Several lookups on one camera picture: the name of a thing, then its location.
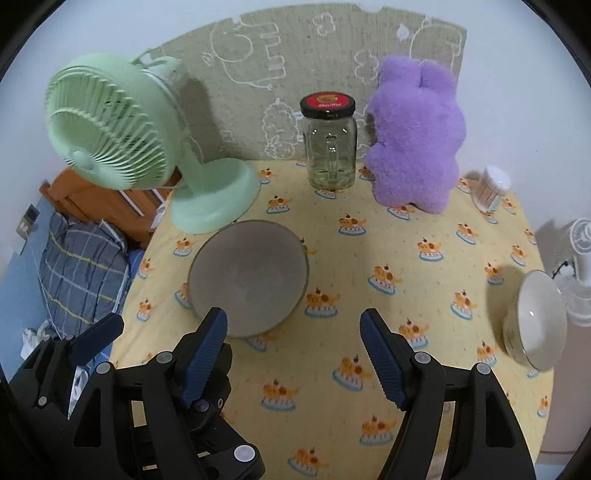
fan grille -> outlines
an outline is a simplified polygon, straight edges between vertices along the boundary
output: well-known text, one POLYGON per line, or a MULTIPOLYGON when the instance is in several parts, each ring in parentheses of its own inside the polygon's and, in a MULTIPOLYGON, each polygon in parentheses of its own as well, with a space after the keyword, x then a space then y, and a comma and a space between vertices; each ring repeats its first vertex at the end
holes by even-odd
POLYGON ((167 157, 154 123, 117 85, 90 72, 55 78, 46 116, 56 151, 101 187, 149 189, 167 181, 167 157))

glass jar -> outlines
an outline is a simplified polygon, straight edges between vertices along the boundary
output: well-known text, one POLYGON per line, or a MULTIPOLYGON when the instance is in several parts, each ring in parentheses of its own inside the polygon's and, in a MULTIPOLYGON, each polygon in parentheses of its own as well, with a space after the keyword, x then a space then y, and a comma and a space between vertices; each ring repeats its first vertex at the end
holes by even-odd
POLYGON ((308 180, 318 190, 343 190, 355 182, 357 124, 355 100, 337 92, 319 92, 302 98, 306 117, 304 143, 308 180))

cartoon drawing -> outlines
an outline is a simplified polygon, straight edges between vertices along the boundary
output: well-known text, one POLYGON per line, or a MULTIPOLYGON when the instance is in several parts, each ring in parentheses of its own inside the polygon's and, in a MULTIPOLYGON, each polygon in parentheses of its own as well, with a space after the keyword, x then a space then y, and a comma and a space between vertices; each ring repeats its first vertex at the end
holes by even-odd
POLYGON ((308 317, 322 317, 330 318, 338 314, 335 303, 340 300, 340 293, 334 297, 322 293, 319 288, 316 288, 314 293, 306 295, 307 306, 304 313, 308 317))
POLYGON ((409 56, 421 61, 435 60, 451 70, 462 52, 462 40, 462 31, 457 27, 425 17, 410 42, 409 56), (433 48, 433 38, 441 39, 441 48, 433 48))
POLYGON ((480 214, 484 217, 484 220, 486 220, 488 223, 491 223, 493 225, 496 225, 497 223, 499 223, 499 221, 495 218, 495 216, 492 213, 486 213, 486 212, 480 212, 480 214))
POLYGON ((316 450, 313 448, 310 450, 299 449, 293 457, 288 459, 287 464, 296 472, 309 478, 318 476, 318 469, 327 468, 329 465, 318 460, 316 450))
POLYGON ((486 273, 486 281, 490 285, 502 285, 502 283, 505 281, 501 272, 501 268, 493 267, 490 262, 488 262, 484 267, 484 272, 486 273))
POLYGON ((536 411, 536 413, 538 414, 538 417, 540 417, 541 419, 544 419, 548 416, 549 411, 550 411, 550 402, 548 401, 548 395, 545 395, 544 398, 542 398, 542 400, 540 401, 540 406, 538 407, 538 410, 536 411))
POLYGON ((195 242, 190 242, 187 237, 177 241, 177 248, 174 249, 173 255, 177 257, 186 257, 191 254, 192 246, 195 242))
POLYGON ((308 247, 308 245, 306 245, 306 240, 304 239, 304 237, 300 238, 300 243, 302 245, 304 245, 307 255, 314 255, 317 252, 317 250, 312 250, 311 248, 308 247))
POLYGON ((267 156, 276 160, 286 160, 296 154, 300 132, 298 119, 289 105, 276 98, 275 102, 265 109, 262 130, 267 141, 267 156))
POLYGON ((429 341, 425 337, 427 330, 429 330, 429 325, 416 325, 409 318, 407 318, 406 325, 398 327, 400 335, 406 338, 408 344, 413 348, 424 348, 429 344, 429 341))
POLYGON ((339 219, 339 233, 342 235, 364 235, 366 233, 365 225, 366 220, 357 220, 351 218, 348 213, 345 214, 345 218, 339 219))
POLYGON ((476 238, 478 234, 468 227, 467 223, 458 223, 456 235, 458 238, 464 240, 467 244, 476 245, 476 238))
POLYGON ((368 278, 368 283, 381 293, 394 295, 396 283, 402 283, 402 278, 394 278, 388 264, 383 267, 374 267, 374 274, 368 278))
POLYGON ((396 420, 385 422, 375 415, 372 415, 371 421, 366 421, 361 425, 361 445, 384 445, 394 440, 391 430, 396 425, 396 420))
POLYGON ((290 211, 289 203, 292 199, 284 199, 275 195, 272 200, 267 203, 267 213, 272 215, 274 213, 285 213, 290 211))
POLYGON ((496 365, 495 349, 488 346, 484 340, 482 341, 482 346, 476 348, 476 357, 479 362, 483 362, 489 367, 496 365))
POLYGON ((478 305, 470 301, 466 295, 466 290, 462 290, 462 293, 455 292, 454 300, 450 305, 452 312, 462 320, 472 320, 472 310, 476 307, 478 305))
POLYGON ((189 289, 186 283, 181 285, 181 288, 174 293, 175 300, 187 310, 191 310, 191 304, 189 303, 189 289))
POLYGON ((353 56, 353 60, 357 65, 353 74, 361 80, 364 85, 367 85, 378 78, 379 60, 369 50, 359 50, 353 56))
POLYGON ((267 383, 263 388, 264 396, 261 405, 268 410, 292 411, 296 408, 294 397, 300 391, 298 388, 285 388, 277 379, 267 383))
POLYGON ((375 181, 375 175, 367 167, 361 167, 358 172, 361 180, 375 181))
POLYGON ((145 301, 139 303, 138 313, 135 314, 135 318, 140 322, 147 322, 155 308, 155 305, 152 305, 148 299, 145 299, 145 301))
POLYGON ((139 263, 138 277, 146 279, 148 273, 153 269, 154 267, 150 264, 150 258, 142 258, 142 261, 139 263))
POLYGON ((271 172, 270 168, 266 168, 265 170, 261 170, 259 172, 259 179, 261 180, 261 185, 268 185, 271 183, 271 179, 277 177, 274 173, 271 172))
POLYGON ((527 237, 528 242, 531 243, 532 245, 538 244, 538 242, 535 240, 534 234, 532 233, 532 231, 529 228, 525 229, 525 236, 527 237))
POLYGON ((285 78, 285 58, 280 54, 281 37, 274 22, 246 24, 241 18, 216 23, 209 33, 211 53, 203 61, 212 66, 220 60, 234 83, 272 90, 273 81, 285 78))
POLYGON ((257 352, 263 353, 267 351, 267 345, 269 342, 277 340, 278 338, 279 336, 274 333, 265 332, 260 335, 255 335, 254 337, 245 338, 244 341, 257 352))
POLYGON ((503 199, 502 205, 503 205, 503 208, 505 210, 507 210, 507 212, 509 212, 511 215, 517 215, 517 206, 515 206, 509 200, 503 199))
POLYGON ((421 260, 427 262, 439 262, 443 260, 443 254, 439 251, 441 244, 437 242, 427 242, 426 238, 423 238, 422 242, 417 243, 418 245, 418 257, 421 260))
POLYGON ((416 210, 410 205, 403 205, 401 207, 388 207, 386 211, 401 220, 410 220, 409 213, 414 213, 416 210))
POLYGON ((371 376, 371 373, 363 371, 358 356, 355 356, 353 361, 344 356, 339 366, 333 370, 333 379, 341 387, 353 392, 360 392, 363 389, 363 379, 371 376))
POLYGON ((322 12, 320 15, 313 17, 312 23, 316 25, 316 31, 321 37, 325 37, 336 31, 335 21, 328 12, 322 12))
POLYGON ((519 245, 513 245, 511 247, 511 259, 520 267, 525 266, 525 257, 527 257, 527 254, 521 249, 519 245))
POLYGON ((405 24, 401 23, 400 26, 398 27, 398 30, 396 30, 396 38, 399 39, 400 41, 404 41, 409 36, 410 36, 410 30, 408 29, 408 27, 405 24))
POLYGON ((336 200, 336 193, 328 190, 315 190, 314 193, 327 200, 336 200))
POLYGON ((456 188, 464 193, 470 193, 470 184, 466 179, 460 178, 456 183, 456 188))

black jar lid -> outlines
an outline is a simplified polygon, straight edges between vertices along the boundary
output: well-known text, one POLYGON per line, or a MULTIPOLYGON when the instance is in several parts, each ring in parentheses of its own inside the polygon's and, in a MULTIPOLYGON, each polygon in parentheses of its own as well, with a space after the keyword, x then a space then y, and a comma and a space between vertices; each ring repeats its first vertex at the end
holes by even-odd
POLYGON ((306 118, 334 120, 355 112, 353 97, 339 92, 317 92, 302 98, 301 113, 306 118))

purple plush toy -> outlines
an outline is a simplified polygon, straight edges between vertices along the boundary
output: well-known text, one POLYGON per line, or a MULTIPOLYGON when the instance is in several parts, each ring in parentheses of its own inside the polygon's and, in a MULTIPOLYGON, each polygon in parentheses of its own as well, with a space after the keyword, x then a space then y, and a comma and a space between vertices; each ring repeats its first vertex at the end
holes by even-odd
POLYGON ((388 57, 369 111, 377 143, 365 165, 375 175, 376 201, 443 212, 459 176, 456 152, 466 138, 452 74, 432 61, 388 57))

